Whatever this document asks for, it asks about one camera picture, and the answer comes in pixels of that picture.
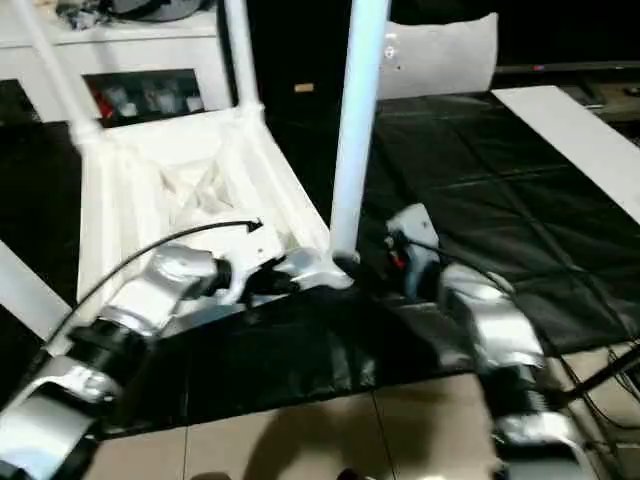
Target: robotic arm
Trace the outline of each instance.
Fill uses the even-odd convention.
[[[421,204],[406,208],[387,226],[392,254],[402,257],[405,294],[416,299],[419,280],[439,262],[438,236]],[[540,341],[511,291],[505,279],[456,263],[439,277],[438,307],[468,335],[493,422],[492,439],[501,461],[496,477],[593,480],[596,475],[573,422],[554,405],[560,403],[555,401],[558,389]]]
[[[69,334],[0,416],[0,478],[81,478],[99,446],[101,419],[131,381],[178,304],[231,283],[231,264],[181,245],[157,249],[88,326]]]

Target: beige floor tile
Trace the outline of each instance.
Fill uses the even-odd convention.
[[[344,468],[380,480],[390,467],[371,395],[190,427],[187,480],[334,480]]]
[[[85,480],[182,480],[185,429],[109,440]]]
[[[490,423],[472,375],[376,392],[397,480],[487,479]]]

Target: white pole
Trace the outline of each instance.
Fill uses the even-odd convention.
[[[43,340],[48,340],[69,305],[0,241],[0,304]]]
[[[88,135],[99,130],[97,123],[86,114],[78,96],[74,93],[69,76],[60,64],[60,60],[41,25],[34,2],[32,0],[13,0],[13,6],[29,34],[31,46],[40,56],[51,77],[58,98],[67,113],[74,143],[82,143]]]
[[[334,254],[357,257],[360,207],[389,4],[390,0],[353,0],[331,210]]]
[[[253,66],[246,0],[227,0],[225,7],[239,104],[241,108],[255,108],[260,106],[260,99],[258,98],[256,72]]]

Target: black cloth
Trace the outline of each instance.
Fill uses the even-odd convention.
[[[305,112],[280,111],[267,123],[328,221],[339,110]],[[10,224],[0,225],[0,238],[68,299],[77,274],[80,164],[63,129],[4,130],[3,188],[38,195],[7,197]],[[49,140],[36,142],[42,134]],[[31,175],[41,164],[48,175]],[[637,336],[640,227],[490,94],[379,105],[359,250],[380,274],[384,221],[416,201],[429,209],[444,248],[515,284],[526,313],[562,352]],[[51,235],[38,237],[47,229]],[[23,240],[32,243],[19,248]],[[358,286],[314,289],[165,340],[111,433],[469,371],[465,338],[429,304],[375,299]],[[5,368],[18,368],[11,360],[20,345],[6,348]]]

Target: white shelf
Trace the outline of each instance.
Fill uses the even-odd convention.
[[[104,43],[131,40],[215,37],[218,29],[215,10],[197,12],[175,22],[143,23],[114,21],[83,31],[71,30],[55,15],[42,15],[49,38],[54,45]],[[9,0],[0,0],[0,49],[29,47],[24,32]]]

